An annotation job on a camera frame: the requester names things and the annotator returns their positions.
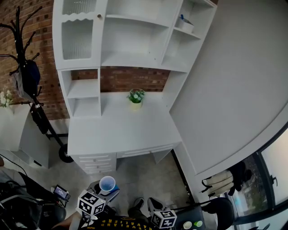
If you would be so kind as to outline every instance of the cable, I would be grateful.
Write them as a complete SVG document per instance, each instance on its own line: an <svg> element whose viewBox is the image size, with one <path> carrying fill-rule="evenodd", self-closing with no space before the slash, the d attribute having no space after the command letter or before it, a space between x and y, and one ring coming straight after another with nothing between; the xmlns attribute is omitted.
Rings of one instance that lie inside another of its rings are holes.
<svg viewBox="0 0 288 230"><path fill-rule="evenodd" d="M14 163L13 161L9 160L7 157L4 157L4 158L5 158L6 160L10 161L11 163L17 165L18 167L20 167L20 168L24 171L25 175L28 176L27 173L25 172L25 170L24 170L19 164Z"/></svg>
<svg viewBox="0 0 288 230"><path fill-rule="evenodd" d="M65 208L66 206L63 204L62 200L61 200L61 199L59 199L59 201L61 202L61 204L62 204L62 205L63 205L63 207Z"/></svg>

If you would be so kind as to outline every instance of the white desk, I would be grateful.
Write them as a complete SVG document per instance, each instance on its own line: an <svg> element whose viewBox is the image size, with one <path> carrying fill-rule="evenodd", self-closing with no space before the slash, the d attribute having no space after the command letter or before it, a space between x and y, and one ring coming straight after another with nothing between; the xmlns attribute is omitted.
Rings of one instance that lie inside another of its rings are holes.
<svg viewBox="0 0 288 230"><path fill-rule="evenodd" d="M147 94L138 111L127 93L103 93L101 118L70 120L68 154L88 174L116 170L117 158L153 154L156 163L181 141L161 94Z"/></svg>
<svg viewBox="0 0 288 230"><path fill-rule="evenodd" d="M29 165L35 160L48 168L50 141L34 123L29 105L12 109L14 115L9 115L0 107L0 150L13 153Z"/></svg>

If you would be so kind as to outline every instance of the shoe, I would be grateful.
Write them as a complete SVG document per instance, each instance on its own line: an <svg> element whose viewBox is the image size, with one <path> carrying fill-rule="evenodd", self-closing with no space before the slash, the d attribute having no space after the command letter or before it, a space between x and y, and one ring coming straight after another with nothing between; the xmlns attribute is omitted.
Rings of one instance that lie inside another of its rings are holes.
<svg viewBox="0 0 288 230"><path fill-rule="evenodd" d="M144 205L144 198L139 197L134 201L134 207L141 209Z"/></svg>

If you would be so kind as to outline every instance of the white flower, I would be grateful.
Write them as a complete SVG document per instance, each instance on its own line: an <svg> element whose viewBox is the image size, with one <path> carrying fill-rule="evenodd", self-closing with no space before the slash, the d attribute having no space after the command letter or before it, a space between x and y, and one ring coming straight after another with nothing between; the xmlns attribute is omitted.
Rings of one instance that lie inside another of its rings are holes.
<svg viewBox="0 0 288 230"><path fill-rule="evenodd" d="M1 98L1 104L6 104L6 98Z"/></svg>

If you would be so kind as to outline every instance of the flower pot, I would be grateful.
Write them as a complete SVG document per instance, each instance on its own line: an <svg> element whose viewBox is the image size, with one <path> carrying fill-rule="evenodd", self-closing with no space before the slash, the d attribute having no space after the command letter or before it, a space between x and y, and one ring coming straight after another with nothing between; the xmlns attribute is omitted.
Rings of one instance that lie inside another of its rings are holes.
<svg viewBox="0 0 288 230"><path fill-rule="evenodd" d="M7 113L9 116L13 116L13 115L14 115L14 111L12 110L11 106L5 107L5 110L6 110L6 113Z"/></svg>
<svg viewBox="0 0 288 230"><path fill-rule="evenodd" d="M136 111L138 109L140 109L142 107L142 102L140 103L133 103L132 101L130 101L130 108L133 110L133 111Z"/></svg>

